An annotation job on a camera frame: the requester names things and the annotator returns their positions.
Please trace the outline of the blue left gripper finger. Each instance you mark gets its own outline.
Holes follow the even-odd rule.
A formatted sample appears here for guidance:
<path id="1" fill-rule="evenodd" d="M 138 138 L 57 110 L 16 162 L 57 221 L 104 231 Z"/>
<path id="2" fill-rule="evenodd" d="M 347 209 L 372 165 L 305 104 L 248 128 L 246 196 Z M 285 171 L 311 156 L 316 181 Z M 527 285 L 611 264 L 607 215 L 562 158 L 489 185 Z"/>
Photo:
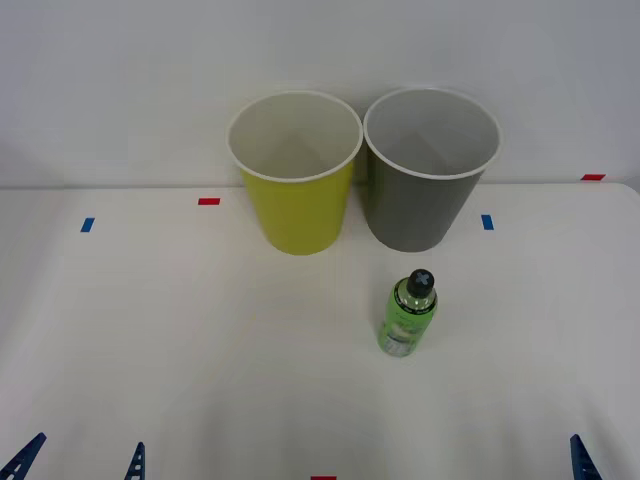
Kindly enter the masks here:
<path id="1" fill-rule="evenodd" d="M 46 440 L 43 432 L 38 433 L 1 469 L 1 480 L 24 480 Z"/>
<path id="2" fill-rule="evenodd" d="M 145 479 L 145 445 L 139 442 L 124 477 L 125 480 Z"/>

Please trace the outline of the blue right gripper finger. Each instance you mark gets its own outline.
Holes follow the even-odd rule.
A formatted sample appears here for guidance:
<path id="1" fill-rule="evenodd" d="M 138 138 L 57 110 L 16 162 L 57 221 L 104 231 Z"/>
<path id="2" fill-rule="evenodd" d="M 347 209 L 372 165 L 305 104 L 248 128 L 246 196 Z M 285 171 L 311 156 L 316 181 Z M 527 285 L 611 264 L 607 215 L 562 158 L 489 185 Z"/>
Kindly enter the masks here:
<path id="1" fill-rule="evenodd" d="M 599 480 L 599 472 L 578 434 L 570 438 L 570 453 L 575 480 Z"/>

